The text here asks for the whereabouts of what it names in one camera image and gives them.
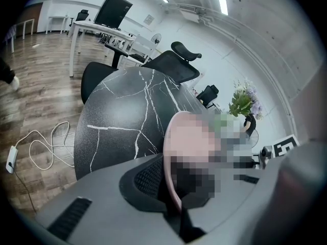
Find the person's leg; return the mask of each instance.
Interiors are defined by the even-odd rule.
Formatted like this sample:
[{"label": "person's leg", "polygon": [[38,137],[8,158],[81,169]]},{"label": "person's leg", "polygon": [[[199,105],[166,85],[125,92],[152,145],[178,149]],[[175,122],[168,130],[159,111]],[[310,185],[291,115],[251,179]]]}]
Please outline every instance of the person's leg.
[{"label": "person's leg", "polygon": [[0,80],[10,84],[15,91],[19,88],[19,79],[2,58],[0,58]]}]

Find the black marble table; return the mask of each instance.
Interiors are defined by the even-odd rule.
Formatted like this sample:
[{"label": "black marble table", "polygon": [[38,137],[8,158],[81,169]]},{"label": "black marble table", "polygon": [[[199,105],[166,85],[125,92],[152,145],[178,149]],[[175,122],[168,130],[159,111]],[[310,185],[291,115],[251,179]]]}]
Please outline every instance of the black marble table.
[{"label": "black marble table", "polygon": [[92,92],[78,121],[74,144],[76,178],[162,152],[165,132],[174,114],[204,110],[185,86],[161,72],[144,67],[115,71]]}]

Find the white cable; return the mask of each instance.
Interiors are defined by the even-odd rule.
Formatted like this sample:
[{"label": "white cable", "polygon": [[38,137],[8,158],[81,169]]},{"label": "white cable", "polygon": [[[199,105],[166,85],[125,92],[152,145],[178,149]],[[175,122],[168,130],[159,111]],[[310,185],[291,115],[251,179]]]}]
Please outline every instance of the white cable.
[{"label": "white cable", "polygon": [[[63,138],[63,140],[62,140],[62,145],[53,145],[53,133],[54,133],[54,131],[57,129],[57,127],[60,126],[60,125],[62,125],[62,124],[68,124],[67,131],[66,131],[66,133],[65,133],[65,135],[64,135],[64,138]],[[26,135],[24,138],[20,139],[20,140],[16,143],[15,148],[17,148],[17,145],[18,145],[21,141],[25,140],[25,139],[26,139],[30,134],[36,132],[36,133],[38,133],[39,135],[41,135],[41,137],[45,140],[45,142],[47,143],[47,145],[51,146],[51,150],[50,150],[50,149],[48,148],[48,146],[45,145],[42,141],[34,140],[34,141],[31,142],[31,144],[30,144],[30,149],[29,149],[29,155],[30,155],[30,159],[32,160],[32,162],[35,164],[36,167],[38,167],[40,170],[47,170],[47,169],[50,169],[51,166],[52,166],[52,164],[53,164],[53,162],[54,162],[54,159],[55,159],[54,156],[56,156],[60,161],[62,161],[63,163],[65,163],[65,164],[68,165],[69,167],[75,168],[73,165],[70,165],[70,164],[66,163],[63,159],[61,159],[60,157],[58,157],[57,155],[55,155],[54,152],[53,152],[53,147],[65,147],[66,150],[67,150],[67,151],[69,152],[69,154],[71,155],[71,157],[74,158],[74,156],[71,154],[71,152],[70,152],[70,151],[68,150],[68,148],[67,148],[67,147],[71,147],[71,148],[73,148],[74,146],[68,146],[68,145],[65,144],[65,141],[66,141],[66,138],[67,138],[67,135],[68,135],[68,132],[69,132],[70,127],[71,127],[71,126],[70,126],[69,122],[67,122],[67,121],[64,121],[64,122],[61,122],[61,123],[57,124],[57,125],[53,128],[53,130],[52,130],[52,132],[51,132],[51,144],[48,143],[48,141],[44,138],[44,136],[43,136],[39,131],[37,131],[37,130],[33,130],[33,131],[31,131],[28,135]],[[52,153],[52,162],[51,162],[51,164],[50,164],[50,166],[49,166],[48,168],[41,168],[41,167],[39,167],[39,166],[35,163],[35,161],[32,159],[32,156],[31,156],[31,147],[32,147],[33,143],[35,143],[35,142],[40,142],[40,143],[42,143],[42,144],[43,144],[43,145],[44,145],[44,146],[49,150],[49,152]]]}]

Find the chair armrest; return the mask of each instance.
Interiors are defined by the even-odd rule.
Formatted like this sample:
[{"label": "chair armrest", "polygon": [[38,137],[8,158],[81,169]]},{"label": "chair armrest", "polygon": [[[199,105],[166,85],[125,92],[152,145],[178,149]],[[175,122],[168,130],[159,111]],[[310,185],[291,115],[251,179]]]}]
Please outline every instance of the chair armrest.
[{"label": "chair armrest", "polygon": [[118,54],[123,55],[125,57],[128,57],[128,55],[129,55],[127,52],[125,52],[125,51],[123,51],[123,50],[121,50],[121,49],[119,49],[119,48],[117,48],[117,47],[115,47],[113,45],[110,45],[109,43],[105,43],[104,46],[111,49],[111,50],[113,50],[115,53],[118,53]]}]

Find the pixelated area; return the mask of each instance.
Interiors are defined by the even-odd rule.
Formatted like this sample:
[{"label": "pixelated area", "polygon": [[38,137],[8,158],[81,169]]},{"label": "pixelated area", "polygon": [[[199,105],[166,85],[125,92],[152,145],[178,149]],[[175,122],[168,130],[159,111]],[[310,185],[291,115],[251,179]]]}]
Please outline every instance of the pixelated area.
[{"label": "pixelated area", "polygon": [[165,156],[171,159],[175,188],[213,198],[221,191],[221,175],[242,180],[243,160],[252,157],[251,144],[239,120],[229,114],[181,115],[166,135]]}]

